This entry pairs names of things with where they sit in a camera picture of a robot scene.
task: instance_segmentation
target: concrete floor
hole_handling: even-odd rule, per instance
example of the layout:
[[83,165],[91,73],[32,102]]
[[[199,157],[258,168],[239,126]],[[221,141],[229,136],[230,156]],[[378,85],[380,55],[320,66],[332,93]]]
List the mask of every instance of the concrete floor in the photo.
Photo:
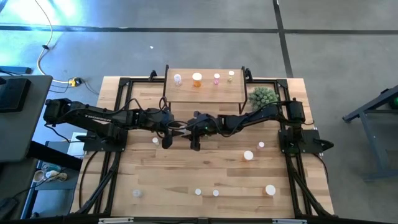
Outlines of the concrete floor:
[[[277,28],[272,0],[41,0],[54,24],[102,27]],[[286,29],[398,29],[395,0],[279,0]],[[47,24],[37,6],[8,0],[1,24]],[[0,65],[35,68],[48,32],[0,30]],[[304,78],[325,153],[330,193],[340,217],[397,223],[398,179],[363,182],[373,155],[359,121],[341,117],[398,83],[396,35],[286,35],[293,75]],[[278,34],[56,32],[42,68],[57,79],[83,77],[96,91],[105,75],[159,74],[175,68],[239,68],[286,77]],[[84,87],[49,98],[95,104]],[[34,139],[60,140],[40,120]],[[78,128],[61,125],[68,137]]]

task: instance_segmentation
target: white cable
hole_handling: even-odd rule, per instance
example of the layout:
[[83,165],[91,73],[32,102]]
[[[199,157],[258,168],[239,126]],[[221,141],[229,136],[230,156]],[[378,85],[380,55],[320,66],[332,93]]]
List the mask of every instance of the white cable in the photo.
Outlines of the white cable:
[[[47,20],[49,21],[49,24],[50,24],[51,36],[50,36],[49,41],[47,41],[47,43],[46,43],[46,46],[49,46],[49,44],[50,44],[50,42],[51,42],[51,39],[52,39],[52,33],[53,33],[52,24],[51,24],[50,18],[48,17],[47,13],[45,13],[45,11],[44,11],[44,9],[42,8],[42,6],[37,2],[37,0],[35,0],[35,2],[36,2],[36,4],[40,7],[40,9],[43,11],[44,15],[46,16],[46,18],[47,18]],[[39,69],[39,71],[40,71],[40,73],[41,73],[42,75],[45,75],[45,73],[43,72],[42,68],[40,67],[40,62],[41,62],[42,59],[43,59],[44,50],[45,50],[45,49],[43,48],[42,52],[40,53],[39,58],[37,59],[37,68]],[[68,81],[60,81],[60,80],[56,80],[56,79],[53,79],[52,81],[53,81],[53,82],[57,82],[57,83],[66,83],[66,84],[69,85],[69,82],[68,82]]]

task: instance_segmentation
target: wooden tabletop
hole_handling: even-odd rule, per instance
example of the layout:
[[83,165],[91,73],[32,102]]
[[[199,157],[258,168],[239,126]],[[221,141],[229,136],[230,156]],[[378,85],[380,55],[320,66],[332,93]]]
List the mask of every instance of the wooden tabletop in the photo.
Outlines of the wooden tabletop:
[[[120,77],[104,77],[98,106],[113,108]],[[307,123],[312,122],[304,80],[288,79],[290,97],[303,102]],[[248,84],[248,93],[255,86]],[[163,83],[136,83],[132,97],[143,108],[159,106]],[[186,121],[193,112],[237,114],[236,104],[173,103],[175,119]],[[292,198],[284,155],[280,153],[276,121],[259,123],[245,128],[231,138],[210,136],[201,140],[201,151],[189,149],[189,141],[174,138],[170,149],[156,147],[152,138],[156,134],[130,131],[126,151],[122,153],[118,181],[113,201],[112,216],[133,217],[229,217],[229,218],[292,218]],[[265,149],[257,150],[259,141]],[[254,153],[252,161],[243,161],[243,152]],[[99,152],[88,166],[83,184],[83,203],[98,186],[104,153]],[[322,163],[311,154],[303,154],[303,164],[308,188],[330,213],[333,213],[325,171]],[[264,193],[264,187],[276,187],[273,197]],[[71,212],[78,210],[78,189]],[[132,195],[133,190],[143,192],[141,198]],[[195,195],[201,189],[202,195]],[[220,195],[214,197],[213,190]],[[301,190],[297,191],[300,208],[304,205]],[[105,190],[103,206],[108,189]]]
[[[233,71],[233,80],[228,82],[228,73]],[[193,86],[192,75],[201,73],[201,87]],[[213,83],[214,74],[220,75],[220,83]],[[182,85],[177,86],[174,75],[179,74]],[[200,102],[200,103],[243,103],[244,79],[241,69],[177,69],[170,68],[167,72],[165,96],[168,102]]]

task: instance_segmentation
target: desk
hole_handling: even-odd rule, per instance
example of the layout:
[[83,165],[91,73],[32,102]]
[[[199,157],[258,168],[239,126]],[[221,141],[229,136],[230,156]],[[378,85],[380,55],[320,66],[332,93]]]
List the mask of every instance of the desk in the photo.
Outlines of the desk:
[[[113,108],[120,77],[104,77],[98,106]],[[290,97],[303,102],[307,123],[312,122],[311,111],[301,78],[287,79]],[[132,97],[143,108],[159,107],[163,83],[135,83]],[[264,84],[248,84],[248,93]],[[237,114],[235,104],[173,103],[175,119],[186,121],[193,112]],[[112,216],[132,217],[228,217],[228,218],[292,218],[292,199],[285,157],[280,153],[277,132],[279,123],[268,121],[248,127],[231,138],[211,136],[201,141],[201,151],[189,149],[189,141],[174,138],[170,149],[152,144],[156,133],[130,131],[126,150],[122,153],[113,201]],[[256,150],[259,141],[266,148]],[[252,150],[254,159],[242,160],[243,152]],[[84,168],[87,155],[83,161]],[[88,166],[82,199],[85,202],[98,186],[104,153],[99,152]],[[311,154],[303,154],[308,188],[330,213],[333,213],[328,185],[322,163]],[[276,187],[274,197],[266,196],[264,187]],[[78,210],[78,189],[75,191],[71,212]],[[202,196],[195,195],[195,189]],[[142,198],[134,198],[132,191],[143,191]],[[220,196],[213,197],[212,191]],[[300,208],[304,210],[302,193],[297,191]],[[103,206],[108,196],[104,191]]]

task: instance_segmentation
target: succulent plant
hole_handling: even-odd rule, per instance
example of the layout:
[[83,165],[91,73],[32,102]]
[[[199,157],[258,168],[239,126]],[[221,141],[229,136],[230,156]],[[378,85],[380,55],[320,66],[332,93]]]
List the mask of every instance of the succulent plant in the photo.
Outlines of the succulent plant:
[[266,104],[279,100],[279,95],[267,87],[255,87],[252,93],[249,93],[249,102],[253,110],[258,110]]

